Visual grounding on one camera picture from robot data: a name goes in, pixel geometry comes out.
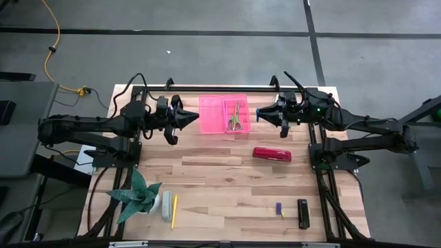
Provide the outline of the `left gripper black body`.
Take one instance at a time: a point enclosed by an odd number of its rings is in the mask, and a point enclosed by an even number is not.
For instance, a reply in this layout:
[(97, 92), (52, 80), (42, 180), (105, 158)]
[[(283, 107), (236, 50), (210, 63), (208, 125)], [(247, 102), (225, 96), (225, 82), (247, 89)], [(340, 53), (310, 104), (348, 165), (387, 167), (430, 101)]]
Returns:
[(182, 110), (183, 103), (179, 95), (173, 95), (171, 101), (164, 96), (159, 96), (156, 111), (150, 114), (147, 122), (148, 130), (160, 130), (168, 125), (181, 130), (183, 128), (180, 121)]

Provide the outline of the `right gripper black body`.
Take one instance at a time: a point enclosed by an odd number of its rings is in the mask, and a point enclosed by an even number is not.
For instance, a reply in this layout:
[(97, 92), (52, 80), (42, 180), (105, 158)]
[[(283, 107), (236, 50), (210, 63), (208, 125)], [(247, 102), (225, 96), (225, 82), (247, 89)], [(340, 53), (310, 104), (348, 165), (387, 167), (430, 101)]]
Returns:
[(297, 125), (302, 123), (300, 117), (302, 104), (297, 101), (295, 91), (281, 92), (277, 95), (275, 104), (278, 106), (281, 121)]

